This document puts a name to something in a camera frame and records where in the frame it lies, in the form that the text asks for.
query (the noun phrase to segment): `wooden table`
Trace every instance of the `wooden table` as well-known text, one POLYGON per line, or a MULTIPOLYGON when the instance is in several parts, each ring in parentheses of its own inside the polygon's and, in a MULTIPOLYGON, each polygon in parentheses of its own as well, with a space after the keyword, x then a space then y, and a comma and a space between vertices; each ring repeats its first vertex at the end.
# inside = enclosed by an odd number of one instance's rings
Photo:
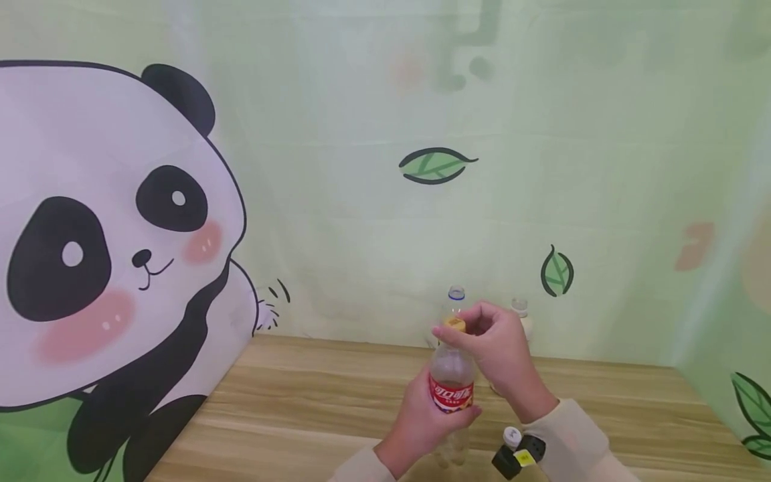
MULTIPOLYGON (((151 482, 312 482, 365 445, 396 415, 427 349, 260 335, 180 435, 151 482)), ((771 480, 674 370, 538 359, 560 397, 575 398, 645 482, 771 480)), ((501 482, 490 465, 506 425, 518 424, 487 383, 466 465, 442 471, 426 457, 402 480, 501 482)), ((536 468, 520 482, 541 482, 536 468)))

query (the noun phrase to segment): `panda eye patch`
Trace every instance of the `panda eye patch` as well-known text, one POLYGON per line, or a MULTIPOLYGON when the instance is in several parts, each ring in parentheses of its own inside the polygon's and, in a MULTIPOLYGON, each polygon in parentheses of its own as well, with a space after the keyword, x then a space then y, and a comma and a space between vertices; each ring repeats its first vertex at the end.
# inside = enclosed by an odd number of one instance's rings
POLYGON ((99 218, 70 197, 49 197, 29 218, 13 248, 8 300, 33 322, 65 318, 102 294, 111 271, 99 218))
POLYGON ((154 226, 191 232, 206 222, 209 205, 195 179, 176 166, 157 167, 136 191, 136 209, 154 226))

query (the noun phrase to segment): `hand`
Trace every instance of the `hand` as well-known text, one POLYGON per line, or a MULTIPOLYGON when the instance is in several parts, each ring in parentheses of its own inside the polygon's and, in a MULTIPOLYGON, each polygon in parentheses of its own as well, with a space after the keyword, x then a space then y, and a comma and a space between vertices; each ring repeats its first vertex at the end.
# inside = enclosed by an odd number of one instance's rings
POLYGON ((397 480, 445 437, 468 427, 482 413, 476 405, 455 413, 439 410, 431 399, 429 366, 427 363, 409 383, 391 431, 375 447, 375 455, 397 480))
POLYGON ((434 327, 434 336, 470 353, 522 423, 534 422, 557 407, 559 400, 535 369, 516 312, 477 302, 458 317, 466 322, 466 333, 441 325, 434 327))

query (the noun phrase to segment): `yellow bottle cap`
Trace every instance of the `yellow bottle cap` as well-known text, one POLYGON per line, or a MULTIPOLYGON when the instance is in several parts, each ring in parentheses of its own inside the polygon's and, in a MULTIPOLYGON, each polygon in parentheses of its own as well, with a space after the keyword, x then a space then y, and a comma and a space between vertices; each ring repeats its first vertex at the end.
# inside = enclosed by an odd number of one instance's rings
POLYGON ((457 317, 448 318, 444 321, 445 326, 449 326, 452 329, 456 329, 461 333, 466 332, 466 322, 457 317))

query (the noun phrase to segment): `panda mouth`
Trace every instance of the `panda mouth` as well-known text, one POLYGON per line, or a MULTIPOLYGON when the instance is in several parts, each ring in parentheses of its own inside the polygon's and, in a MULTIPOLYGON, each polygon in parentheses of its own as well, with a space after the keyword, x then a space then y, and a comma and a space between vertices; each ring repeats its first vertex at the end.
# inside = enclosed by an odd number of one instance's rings
POLYGON ((148 289, 150 289, 150 278, 152 278, 153 276, 158 276, 164 271, 166 271, 166 268, 171 266, 171 263, 174 263, 174 258, 171 258, 171 261, 166 263, 166 266, 162 267, 159 271, 155 271, 155 272, 150 271, 147 265, 144 265, 145 271, 147 272, 147 285, 145 285, 144 287, 140 287, 140 291, 145 292, 148 289))

